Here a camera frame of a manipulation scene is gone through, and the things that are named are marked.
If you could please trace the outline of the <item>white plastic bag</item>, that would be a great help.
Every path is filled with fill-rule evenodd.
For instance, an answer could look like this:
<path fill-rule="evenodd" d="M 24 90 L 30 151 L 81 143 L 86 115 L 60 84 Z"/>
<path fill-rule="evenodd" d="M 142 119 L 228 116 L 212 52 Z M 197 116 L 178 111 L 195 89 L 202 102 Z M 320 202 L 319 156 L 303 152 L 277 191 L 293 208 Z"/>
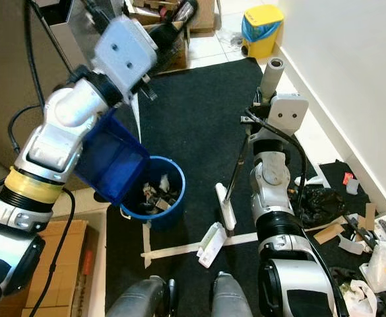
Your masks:
<path fill-rule="evenodd" d="M 349 317 L 375 317 L 377 297 L 365 281 L 354 279 L 340 285 Z"/>

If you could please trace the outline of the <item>white paper bag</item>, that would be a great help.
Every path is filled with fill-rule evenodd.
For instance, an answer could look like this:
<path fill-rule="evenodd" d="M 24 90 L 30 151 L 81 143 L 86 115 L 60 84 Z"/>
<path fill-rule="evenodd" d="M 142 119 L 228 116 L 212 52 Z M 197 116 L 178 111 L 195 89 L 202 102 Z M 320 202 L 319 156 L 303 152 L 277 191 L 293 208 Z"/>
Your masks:
<path fill-rule="evenodd" d="M 364 277 L 375 293 L 386 292 L 386 241 L 379 241 L 365 264 Z"/>

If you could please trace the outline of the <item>silver metal panel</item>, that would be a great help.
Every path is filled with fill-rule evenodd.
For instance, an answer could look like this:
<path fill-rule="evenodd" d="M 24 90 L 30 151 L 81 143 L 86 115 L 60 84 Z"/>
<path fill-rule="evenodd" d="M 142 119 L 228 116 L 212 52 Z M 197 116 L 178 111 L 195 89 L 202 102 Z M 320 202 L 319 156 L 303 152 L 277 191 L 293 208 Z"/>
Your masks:
<path fill-rule="evenodd" d="M 47 22 L 64 57 L 74 66 L 92 66 L 100 33 L 81 0 L 60 0 L 45 7 Z"/>

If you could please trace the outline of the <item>grey handled white broom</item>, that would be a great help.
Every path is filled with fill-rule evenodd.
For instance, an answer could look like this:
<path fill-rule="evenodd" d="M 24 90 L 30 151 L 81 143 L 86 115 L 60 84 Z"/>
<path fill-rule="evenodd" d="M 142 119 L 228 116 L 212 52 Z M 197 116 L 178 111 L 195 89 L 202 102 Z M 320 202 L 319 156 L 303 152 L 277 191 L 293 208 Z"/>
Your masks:
<path fill-rule="evenodd" d="M 254 94 L 252 106 L 269 106 L 271 98 L 276 93 L 276 88 L 277 85 L 279 85 L 284 69 L 285 61 L 279 57 L 269 58 L 268 62 L 265 64 L 264 75 Z M 241 118 L 241 124 L 245 126 L 245 137 L 243 138 L 243 145 L 239 151 L 238 159 L 233 168 L 228 186 L 224 185 L 222 182 L 217 182 L 214 187 L 219 201 L 222 224 L 225 227 L 226 232 L 232 232 L 237 224 L 237 218 L 232 207 L 231 195 L 237 182 L 237 178 L 240 172 L 243 171 L 246 153 L 248 151 L 248 140 L 252 135 L 252 127 L 245 119 Z"/>

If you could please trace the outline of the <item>grey left robot leg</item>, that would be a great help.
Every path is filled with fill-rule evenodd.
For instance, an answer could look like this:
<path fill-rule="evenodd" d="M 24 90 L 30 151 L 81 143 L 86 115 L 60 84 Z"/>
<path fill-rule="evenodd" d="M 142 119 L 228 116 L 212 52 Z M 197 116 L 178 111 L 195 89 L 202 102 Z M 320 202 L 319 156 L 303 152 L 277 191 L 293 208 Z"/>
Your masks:
<path fill-rule="evenodd" d="M 132 284 L 111 305 L 105 317 L 157 317 L 165 313 L 166 282 L 161 277 Z"/>

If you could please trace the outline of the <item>large grey cabinet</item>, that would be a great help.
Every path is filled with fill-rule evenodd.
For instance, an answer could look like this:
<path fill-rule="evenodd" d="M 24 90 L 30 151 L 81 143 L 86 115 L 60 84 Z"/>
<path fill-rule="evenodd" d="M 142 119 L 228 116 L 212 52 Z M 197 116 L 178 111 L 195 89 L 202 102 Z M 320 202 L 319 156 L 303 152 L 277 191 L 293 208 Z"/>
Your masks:
<path fill-rule="evenodd" d="M 23 145 L 42 122 L 42 112 L 24 36 L 24 0 L 0 0 L 0 179 L 15 162 L 15 152 L 7 135 L 12 115 L 27 106 L 13 127 L 15 139 Z"/>

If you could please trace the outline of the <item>blue plastic bucket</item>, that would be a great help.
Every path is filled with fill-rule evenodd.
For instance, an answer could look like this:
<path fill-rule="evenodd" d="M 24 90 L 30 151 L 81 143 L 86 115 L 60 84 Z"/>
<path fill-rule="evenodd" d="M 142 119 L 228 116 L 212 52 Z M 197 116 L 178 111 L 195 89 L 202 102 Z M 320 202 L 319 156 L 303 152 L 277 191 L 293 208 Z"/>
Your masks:
<path fill-rule="evenodd" d="M 143 189 L 145 184 L 158 188 L 163 176 L 166 176 L 169 182 L 170 192 L 166 200 L 169 206 L 165 209 L 158 208 L 154 214 L 148 214 L 141 207 L 142 203 L 147 202 Z M 121 212 L 139 223 L 148 224 L 153 230 L 169 230 L 183 217 L 186 189 L 185 172 L 174 160 L 160 156 L 148 157 L 143 171 L 123 196 Z"/>

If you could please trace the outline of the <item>grey right robot leg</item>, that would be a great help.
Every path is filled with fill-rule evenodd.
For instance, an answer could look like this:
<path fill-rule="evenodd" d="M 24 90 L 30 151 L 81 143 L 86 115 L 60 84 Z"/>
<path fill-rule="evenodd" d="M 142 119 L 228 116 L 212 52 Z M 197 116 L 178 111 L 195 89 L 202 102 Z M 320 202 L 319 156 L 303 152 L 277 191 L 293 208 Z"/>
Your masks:
<path fill-rule="evenodd" d="M 210 296 L 210 317 L 253 317 L 243 288 L 228 272 L 217 273 Z"/>

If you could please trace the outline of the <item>blue plastic dustpan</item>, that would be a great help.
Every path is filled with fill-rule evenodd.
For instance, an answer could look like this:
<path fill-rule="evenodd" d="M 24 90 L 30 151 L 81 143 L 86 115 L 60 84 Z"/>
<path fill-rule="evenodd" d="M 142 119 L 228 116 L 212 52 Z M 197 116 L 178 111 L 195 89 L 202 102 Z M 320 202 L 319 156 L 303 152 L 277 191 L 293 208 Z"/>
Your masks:
<path fill-rule="evenodd" d="M 123 126 L 115 110 L 99 118 L 82 145 L 75 174 L 107 202 L 120 206 L 150 154 Z"/>

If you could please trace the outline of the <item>grey robot leg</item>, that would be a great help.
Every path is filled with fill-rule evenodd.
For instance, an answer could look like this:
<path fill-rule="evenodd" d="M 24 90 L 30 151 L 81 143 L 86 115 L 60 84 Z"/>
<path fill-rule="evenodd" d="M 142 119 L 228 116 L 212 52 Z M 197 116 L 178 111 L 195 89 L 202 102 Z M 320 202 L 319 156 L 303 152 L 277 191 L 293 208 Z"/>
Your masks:
<path fill-rule="evenodd" d="M 210 317 L 253 317 L 243 288 L 228 272 L 217 273 L 210 296 Z"/>
<path fill-rule="evenodd" d="M 157 317 L 165 313 L 166 282 L 161 277 L 132 284 L 111 305 L 105 317 Z"/>

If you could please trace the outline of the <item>white ribbed plastic block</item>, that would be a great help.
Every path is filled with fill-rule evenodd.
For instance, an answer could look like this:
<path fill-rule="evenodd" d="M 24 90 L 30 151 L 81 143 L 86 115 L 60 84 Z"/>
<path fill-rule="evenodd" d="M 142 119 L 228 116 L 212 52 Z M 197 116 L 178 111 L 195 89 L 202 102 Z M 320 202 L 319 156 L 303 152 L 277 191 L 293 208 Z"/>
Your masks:
<path fill-rule="evenodd" d="M 210 268 L 219 251 L 222 249 L 227 239 L 226 229 L 222 223 L 213 223 L 206 235 L 199 242 L 199 248 L 196 256 L 199 263 L 205 268 Z"/>

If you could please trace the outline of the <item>black plastic bag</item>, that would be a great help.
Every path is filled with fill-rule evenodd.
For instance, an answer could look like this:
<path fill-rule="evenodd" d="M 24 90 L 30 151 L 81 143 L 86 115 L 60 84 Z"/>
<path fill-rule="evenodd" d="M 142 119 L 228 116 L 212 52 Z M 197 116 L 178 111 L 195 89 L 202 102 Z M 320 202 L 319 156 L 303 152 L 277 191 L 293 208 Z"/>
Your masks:
<path fill-rule="evenodd" d="M 306 188 L 299 206 L 297 215 L 305 229 L 331 223 L 347 212 L 344 198 L 334 188 Z"/>

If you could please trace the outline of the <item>yellow bin with blue bag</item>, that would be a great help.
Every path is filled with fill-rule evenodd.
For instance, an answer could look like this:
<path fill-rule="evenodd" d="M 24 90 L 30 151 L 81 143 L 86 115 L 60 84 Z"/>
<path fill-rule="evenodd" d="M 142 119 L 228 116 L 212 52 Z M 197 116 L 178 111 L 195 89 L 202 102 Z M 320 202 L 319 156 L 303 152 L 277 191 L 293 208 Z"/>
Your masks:
<path fill-rule="evenodd" d="M 246 10 L 241 22 L 241 52 L 254 58 L 271 55 L 284 18 L 283 12 L 273 4 L 263 4 Z"/>

